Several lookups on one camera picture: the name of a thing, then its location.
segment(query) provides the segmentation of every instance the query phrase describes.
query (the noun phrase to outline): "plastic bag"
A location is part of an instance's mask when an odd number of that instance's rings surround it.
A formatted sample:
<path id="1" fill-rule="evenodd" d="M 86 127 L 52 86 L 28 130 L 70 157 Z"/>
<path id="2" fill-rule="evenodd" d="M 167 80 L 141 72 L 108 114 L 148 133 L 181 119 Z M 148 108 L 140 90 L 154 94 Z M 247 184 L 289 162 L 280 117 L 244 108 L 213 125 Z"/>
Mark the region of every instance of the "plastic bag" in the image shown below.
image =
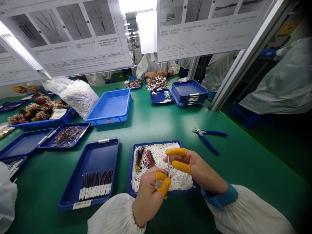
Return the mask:
<path id="1" fill-rule="evenodd" d="M 97 94 L 90 85 L 81 80 L 72 81 L 60 78 L 47 81 L 43 84 L 45 90 L 49 90 L 61 97 L 68 105 L 74 108 L 85 119 L 99 100 Z"/>

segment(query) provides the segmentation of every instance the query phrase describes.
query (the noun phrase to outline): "paper label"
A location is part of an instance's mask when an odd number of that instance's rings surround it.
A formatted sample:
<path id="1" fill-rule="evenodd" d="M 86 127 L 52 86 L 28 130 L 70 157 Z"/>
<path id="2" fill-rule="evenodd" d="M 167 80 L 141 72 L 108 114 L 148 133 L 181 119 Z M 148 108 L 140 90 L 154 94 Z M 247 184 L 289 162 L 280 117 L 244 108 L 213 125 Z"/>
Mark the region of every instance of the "paper label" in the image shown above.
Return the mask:
<path id="1" fill-rule="evenodd" d="M 91 206 L 91 201 L 92 201 L 92 199 L 91 200 L 87 200 L 87 201 L 83 201 L 83 202 L 82 201 L 81 202 L 76 202 L 73 205 L 72 209 L 73 210 L 77 210 L 77 209 L 89 207 L 89 206 Z"/>
<path id="2" fill-rule="evenodd" d="M 54 130 L 53 132 L 51 132 L 51 134 L 48 135 L 47 138 L 50 138 L 54 133 L 56 133 L 56 130 Z"/>
<path id="3" fill-rule="evenodd" d="M 104 120 L 104 123 L 112 123 L 112 122 L 113 122 L 112 119 L 105 119 L 105 120 Z"/>
<path id="4" fill-rule="evenodd" d="M 110 140 L 109 139 L 104 139 L 104 140 L 99 140 L 98 142 L 99 142 L 99 144 L 101 144 L 101 143 L 105 143 L 105 142 L 109 142 Z"/>
<path id="5" fill-rule="evenodd" d="M 79 136 L 79 138 L 82 138 L 82 136 L 84 135 L 84 133 L 86 132 L 87 129 L 85 129 L 82 134 Z"/>
<path id="6" fill-rule="evenodd" d="M 39 141 L 37 145 L 40 145 L 46 139 L 46 137 L 47 136 L 44 136 L 44 138 L 42 138 L 41 141 Z"/>
<path id="7" fill-rule="evenodd" d="M 50 117 L 50 119 L 59 119 L 63 115 L 66 114 L 66 111 L 67 111 L 67 109 L 54 109 L 54 112 L 53 112 L 52 116 Z"/>

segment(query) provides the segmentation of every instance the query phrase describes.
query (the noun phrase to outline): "instruction sheet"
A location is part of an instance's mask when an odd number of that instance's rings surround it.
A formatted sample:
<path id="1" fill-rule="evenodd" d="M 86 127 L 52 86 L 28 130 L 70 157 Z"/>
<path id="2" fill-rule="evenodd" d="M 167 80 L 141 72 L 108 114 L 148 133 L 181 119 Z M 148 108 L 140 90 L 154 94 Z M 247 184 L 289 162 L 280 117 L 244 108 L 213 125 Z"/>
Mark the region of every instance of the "instruction sheet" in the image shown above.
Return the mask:
<path id="1" fill-rule="evenodd" d="M 43 77 L 0 37 L 0 86 L 42 79 Z"/>
<path id="2" fill-rule="evenodd" d="M 0 0 L 0 20 L 52 76 L 131 67 L 118 0 Z"/>
<path id="3" fill-rule="evenodd" d="M 157 62 L 246 48 L 273 0 L 158 0 Z"/>

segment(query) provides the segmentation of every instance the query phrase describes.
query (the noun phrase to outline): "blue pliers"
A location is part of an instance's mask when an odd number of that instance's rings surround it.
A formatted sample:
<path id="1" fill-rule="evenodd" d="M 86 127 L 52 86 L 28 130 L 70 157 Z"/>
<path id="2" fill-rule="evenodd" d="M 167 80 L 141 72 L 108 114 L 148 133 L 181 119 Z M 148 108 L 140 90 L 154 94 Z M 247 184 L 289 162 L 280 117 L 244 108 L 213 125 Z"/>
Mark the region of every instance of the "blue pliers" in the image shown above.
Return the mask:
<path id="1" fill-rule="evenodd" d="M 215 154 L 219 154 L 219 152 L 216 151 L 215 148 L 209 143 L 209 141 L 206 139 L 206 137 L 204 137 L 203 133 L 215 134 L 215 135 L 220 135 L 220 136 L 228 136 L 228 134 L 226 134 L 226 133 L 217 132 L 217 131 L 202 131 L 202 130 L 199 130 L 197 128 L 193 129 L 193 131 L 197 132 L 199 134 L 199 136 L 203 139 L 203 141 L 206 143 L 208 148 Z"/>

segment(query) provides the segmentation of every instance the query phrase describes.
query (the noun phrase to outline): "green table surface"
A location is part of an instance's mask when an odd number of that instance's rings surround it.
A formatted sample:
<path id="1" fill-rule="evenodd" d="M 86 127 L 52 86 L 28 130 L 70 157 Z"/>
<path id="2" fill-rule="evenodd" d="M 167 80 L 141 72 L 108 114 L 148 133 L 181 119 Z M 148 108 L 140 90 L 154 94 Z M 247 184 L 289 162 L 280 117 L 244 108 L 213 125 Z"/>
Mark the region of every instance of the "green table surface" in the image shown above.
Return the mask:
<path id="1" fill-rule="evenodd" d="M 172 82 L 177 79 L 177 76 L 169 79 L 170 89 Z M 123 89 L 125 84 L 109 84 L 93 89 L 100 97 L 103 92 L 116 88 Z M 11 97 L 1 101 L 19 99 Z M 87 220 L 100 204 L 65 212 L 58 212 L 57 206 L 84 146 L 91 141 L 112 137 L 120 139 L 113 195 L 126 193 L 130 149 L 134 143 L 178 139 L 185 148 L 201 155 L 228 182 L 246 186 L 277 208 L 297 229 L 309 200 L 309 184 L 226 115 L 213 112 L 208 106 L 208 101 L 190 107 L 178 107 L 175 103 L 154 106 L 145 85 L 132 90 L 127 121 L 91 126 L 91 130 L 73 150 L 38 150 L 28 157 L 24 167 L 16 174 L 16 215 L 7 233 L 87 233 Z M 1 123 L 16 113 L 0 114 Z M 81 123 L 84 120 L 77 116 L 72 122 Z M 228 137 L 206 135 L 220 155 L 213 154 L 198 134 L 192 132 L 194 127 L 228 133 Z M 0 149 L 22 132 L 17 129 L 1 139 Z M 214 228 L 213 215 L 198 190 L 192 195 L 168 196 L 148 223 L 146 233 L 215 233 Z"/>

